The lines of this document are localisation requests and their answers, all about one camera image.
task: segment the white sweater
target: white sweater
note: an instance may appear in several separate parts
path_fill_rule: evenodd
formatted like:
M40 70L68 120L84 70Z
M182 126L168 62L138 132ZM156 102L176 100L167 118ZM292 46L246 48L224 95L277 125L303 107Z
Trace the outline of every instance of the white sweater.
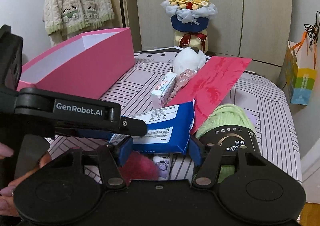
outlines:
M65 36L81 29L98 29L114 17L110 0L44 0L48 35L58 32Z

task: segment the wet wipes package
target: wet wipes package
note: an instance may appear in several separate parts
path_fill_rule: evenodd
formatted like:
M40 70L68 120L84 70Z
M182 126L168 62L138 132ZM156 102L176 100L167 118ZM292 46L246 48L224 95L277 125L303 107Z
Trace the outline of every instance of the wet wipes package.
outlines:
M132 137L133 150L142 154L186 154L189 132L194 123L193 106L194 102L186 102L130 116L145 121L148 126L145 136ZM122 140L123 137L117 136L114 135L110 143L116 145Z

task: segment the wooden floor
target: wooden floor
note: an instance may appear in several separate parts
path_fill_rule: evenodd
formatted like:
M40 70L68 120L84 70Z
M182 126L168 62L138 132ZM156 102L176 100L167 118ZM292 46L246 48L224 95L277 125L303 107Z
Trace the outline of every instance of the wooden floor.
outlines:
M320 226L320 204L306 203L300 217L302 226Z

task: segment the red envelope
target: red envelope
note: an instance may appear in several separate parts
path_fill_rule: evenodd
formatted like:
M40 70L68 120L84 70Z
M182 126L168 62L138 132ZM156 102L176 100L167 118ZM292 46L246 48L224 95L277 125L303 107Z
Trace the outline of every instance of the red envelope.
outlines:
M213 56L171 100L168 106L196 100L195 133L230 92L250 63L250 58Z

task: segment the black cable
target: black cable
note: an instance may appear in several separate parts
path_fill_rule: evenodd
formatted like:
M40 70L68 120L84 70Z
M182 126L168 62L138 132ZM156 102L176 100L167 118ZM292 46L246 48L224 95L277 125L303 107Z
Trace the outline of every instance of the black cable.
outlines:
M314 25L304 24L304 29L308 33L310 48L313 44L317 45L319 38L319 22L320 22L320 11L316 13L316 23Z

